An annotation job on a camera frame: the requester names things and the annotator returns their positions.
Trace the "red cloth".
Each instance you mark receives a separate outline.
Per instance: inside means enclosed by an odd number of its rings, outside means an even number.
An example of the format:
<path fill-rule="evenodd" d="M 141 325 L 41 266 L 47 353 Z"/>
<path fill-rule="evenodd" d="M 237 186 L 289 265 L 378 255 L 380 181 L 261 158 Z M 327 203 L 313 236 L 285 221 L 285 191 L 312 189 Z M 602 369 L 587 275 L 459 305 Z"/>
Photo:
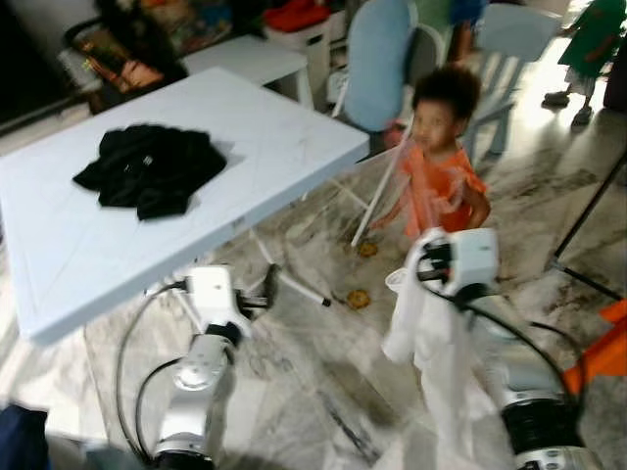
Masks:
<path fill-rule="evenodd" d="M 325 23 L 331 10 L 319 0 L 287 0 L 276 8 L 265 9 L 263 23 L 273 30 L 296 32 Z"/>

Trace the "light blue child chair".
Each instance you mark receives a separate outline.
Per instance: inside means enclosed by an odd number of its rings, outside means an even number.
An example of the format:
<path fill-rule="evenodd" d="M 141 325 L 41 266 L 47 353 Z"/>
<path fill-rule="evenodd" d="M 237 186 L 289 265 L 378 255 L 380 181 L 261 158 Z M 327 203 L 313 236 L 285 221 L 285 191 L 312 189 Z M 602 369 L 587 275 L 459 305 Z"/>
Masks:
<path fill-rule="evenodd" d="M 545 54 L 560 24 L 559 15 L 532 6 L 490 4 L 485 9 L 471 63 L 471 71 L 482 82 L 482 95 L 462 135 L 471 160 L 479 156 L 476 143 L 484 126 L 496 127 L 487 153 L 498 157 L 506 150 L 519 79 L 529 64 Z"/>

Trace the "small white table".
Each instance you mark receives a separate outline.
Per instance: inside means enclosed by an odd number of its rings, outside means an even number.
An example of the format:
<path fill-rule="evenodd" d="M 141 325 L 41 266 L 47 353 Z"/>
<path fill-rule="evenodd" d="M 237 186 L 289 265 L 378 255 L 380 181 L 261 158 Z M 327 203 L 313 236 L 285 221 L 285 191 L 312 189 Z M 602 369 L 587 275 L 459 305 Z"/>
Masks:
<path fill-rule="evenodd" d="M 290 79 L 296 82 L 296 97 L 301 106 L 314 110 L 308 59 L 305 55 L 267 43 L 259 37 L 234 37 L 187 55 L 182 63 L 191 74 L 221 68 L 259 85 Z"/>

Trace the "child in orange shirt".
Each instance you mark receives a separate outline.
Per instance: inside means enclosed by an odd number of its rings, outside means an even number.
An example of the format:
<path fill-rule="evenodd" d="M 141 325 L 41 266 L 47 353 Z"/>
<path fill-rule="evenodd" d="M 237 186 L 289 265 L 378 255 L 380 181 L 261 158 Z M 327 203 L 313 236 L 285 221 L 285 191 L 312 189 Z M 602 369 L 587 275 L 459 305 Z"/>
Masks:
<path fill-rule="evenodd" d="M 399 215 L 412 239 L 431 228 L 452 233 L 483 227 L 490 214 L 487 185 L 458 142 L 480 94 L 479 77 L 457 64 L 442 66 L 416 83 L 409 137 L 397 124 L 385 134 L 386 144 L 403 149 L 398 168 L 402 196 L 371 224 L 373 229 Z"/>

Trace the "child in green dress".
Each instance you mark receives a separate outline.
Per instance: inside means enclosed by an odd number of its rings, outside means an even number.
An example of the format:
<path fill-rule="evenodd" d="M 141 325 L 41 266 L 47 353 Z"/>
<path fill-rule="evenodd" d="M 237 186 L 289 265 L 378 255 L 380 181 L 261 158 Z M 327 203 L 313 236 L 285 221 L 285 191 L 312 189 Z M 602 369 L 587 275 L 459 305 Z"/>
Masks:
<path fill-rule="evenodd" d="M 574 126 L 587 125 L 592 117 L 592 98 L 602 69 L 614 57 L 624 34 L 627 0 L 591 0 L 579 17 L 564 29 L 570 41 L 558 63 L 567 68 L 567 88 L 545 95 L 543 107 L 565 108 L 570 94 L 586 98 L 572 120 Z"/>

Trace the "white shirt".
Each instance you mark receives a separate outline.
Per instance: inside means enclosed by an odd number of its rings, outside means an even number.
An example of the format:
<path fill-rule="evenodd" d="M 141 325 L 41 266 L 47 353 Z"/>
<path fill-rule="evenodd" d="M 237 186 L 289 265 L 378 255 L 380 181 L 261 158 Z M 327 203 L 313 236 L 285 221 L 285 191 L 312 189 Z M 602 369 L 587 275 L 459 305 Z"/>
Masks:
<path fill-rule="evenodd" d="M 398 297 L 382 353 L 419 371 L 436 438 L 433 470 L 514 470 L 464 316 L 451 302 L 426 291 L 425 283 L 406 268 L 389 274 L 386 286 Z"/>

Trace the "orange shirt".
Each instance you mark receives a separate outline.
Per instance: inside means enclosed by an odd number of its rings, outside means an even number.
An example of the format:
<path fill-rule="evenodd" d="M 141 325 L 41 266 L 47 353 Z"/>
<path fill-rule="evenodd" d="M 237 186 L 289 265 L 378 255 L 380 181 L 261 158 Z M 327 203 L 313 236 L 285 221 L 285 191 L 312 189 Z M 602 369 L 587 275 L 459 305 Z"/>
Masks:
<path fill-rule="evenodd" d="M 590 384 L 597 376 L 627 376 L 627 301 L 618 301 L 602 309 L 601 318 L 612 322 L 613 327 L 590 348 L 583 350 L 579 356 L 582 364 L 564 372 L 565 385 L 572 390 Z"/>

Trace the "black garment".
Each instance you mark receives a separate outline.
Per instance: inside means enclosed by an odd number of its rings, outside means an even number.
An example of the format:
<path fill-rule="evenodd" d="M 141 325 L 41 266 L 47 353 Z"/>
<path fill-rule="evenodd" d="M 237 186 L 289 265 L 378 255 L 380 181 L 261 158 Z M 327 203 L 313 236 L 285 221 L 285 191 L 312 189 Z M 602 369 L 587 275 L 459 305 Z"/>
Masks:
<path fill-rule="evenodd" d="M 99 206 L 133 208 L 145 222 L 184 215 L 194 193 L 226 165 L 206 131 L 140 122 L 108 130 L 97 160 L 72 182 L 98 193 Z"/>

